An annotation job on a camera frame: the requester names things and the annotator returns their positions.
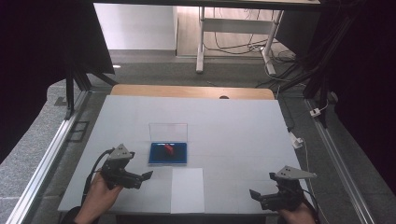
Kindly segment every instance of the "floor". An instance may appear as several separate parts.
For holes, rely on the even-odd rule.
[[[209,57],[205,59],[204,73],[197,75],[192,54],[186,51],[175,57],[175,55],[161,55],[161,53],[153,55],[146,52],[111,50],[112,61],[120,65],[120,68],[116,69],[115,76],[109,76],[119,83],[148,85],[268,88],[269,84],[274,83],[265,75],[260,57],[224,58],[224,55]],[[276,71],[281,73],[288,66],[280,63],[275,67]],[[90,76],[90,80],[93,88],[88,92],[87,99],[78,111],[77,122],[67,135],[60,155],[56,158],[55,165],[49,170],[49,175],[38,192],[24,223],[56,223],[62,215],[57,212],[57,207],[89,139],[100,108],[111,90],[106,83],[94,76]],[[357,216],[354,204],[318,133],[315,120],[309,116],[306,100],[302,96],[303,89],[304,83],[276,94],[276,99],[279,101],[287,126],[297,137],[304,139],[304,146],[295,151],[302,168],[318,174],[318,178],[312,180],[311,189],[321,208],[322,223],[364,223]],[[79,96],[80,91],[75,88],[76,99]],[[0,182],[0,223],[7,222],[35,172],[35,168],[63,122],[64,97],[64,81],[55,83],[49,88],[48,101],[42,113],[10,156],[0,165],[0,179],[2,180]],[[334,104],[336,102],[331,101],[327,108],[328,131],[366,201],[374,223],[396,223],[395,195],[389,190],[359,145],[339,122],[333,112]],[[108,214],[103,216],[100,223],[115,223],[115,221],[115,216]],[[267,223],[276,223],[276,217],[269,217]]]

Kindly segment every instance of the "dark red object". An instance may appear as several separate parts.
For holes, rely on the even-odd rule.
[[[171,155],[171,156],[174,155],[173,147],[171,147],[170,145],[167,145],[167,144],[166,144],[164,147],[165,147],[165,151],[166,151],[166,153],[167,153],[168,155]]]

